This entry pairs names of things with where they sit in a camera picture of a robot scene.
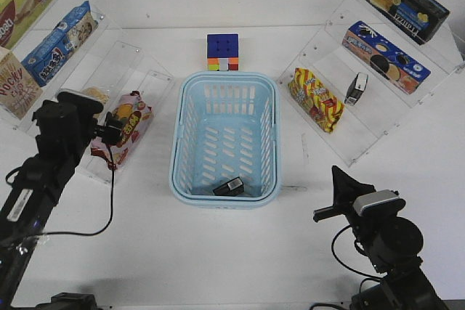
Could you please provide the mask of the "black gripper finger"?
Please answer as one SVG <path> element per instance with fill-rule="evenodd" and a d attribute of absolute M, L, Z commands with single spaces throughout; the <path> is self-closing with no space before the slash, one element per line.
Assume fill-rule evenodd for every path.
<path fill-rule="evenodd" d="M 122 139 L 123 123 L 107 112 L 105 122 L 102 125 L 97 125 L 97 136 L 101 138 L 103 144 L 113 146 L 119 143 Z"/>
<path fill-rule="evenodd" d="M 359 196 L 375 192 L 372 184 L 364 184 L 353 179 L 338 166 L 331 167 L 333 180 L 333 204 L 346 205 L 355 201 Z"/>

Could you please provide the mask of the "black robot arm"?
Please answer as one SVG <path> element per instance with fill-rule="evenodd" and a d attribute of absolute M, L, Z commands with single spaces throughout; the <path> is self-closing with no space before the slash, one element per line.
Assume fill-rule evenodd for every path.
<path fill-rule="evenodd" d="M 346 217 L 355 236 L 355 248 L 366 256 L 379 276 L 376 285 L 359 290 L 351 309 L 446 309 L 421 270 L 419 253 L 424 238 L 411 221 L 398 216 L 405 200 L 398 192 L 376 190 L 333 166 L 333 203 L 313 213 L 319 222 Z"/>
<path fill-rule="evenodd" d="M 97 136 L 111 144 L 119 140 L 116 121 L 101 126 L 95 118 L 102 110 L 94 98 L 63 93 L 33 113 L 38 152 L 11 171 L 11 192 L 1 209 L 2 309 L 12 307 L 39 239 L 50 236 L 44 227 L 90 141 Z"/>

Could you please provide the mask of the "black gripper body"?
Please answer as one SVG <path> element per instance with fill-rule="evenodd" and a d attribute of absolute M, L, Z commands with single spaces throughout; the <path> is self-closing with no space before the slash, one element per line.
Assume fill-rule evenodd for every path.
<path fill-rule="evenodd" d="M 39 128 L 37 157 L 44 160 L 79 160 L 97 137 L 97 119 L 69 102 L 45 100 L 33 114 Z"/>
<path fill-rule="evenodd" d="M 350 200 L 343 200 L 341 203 L 333 203 L 328 207 L 314 210 L 312 219 L 315 223 L 318 223 L 324 219 L 343 215 L 353 229 L 360 229 L 362 219 L 353 208 L 356 199 L 359 197 L 361 195 L 356 195 Z"/>

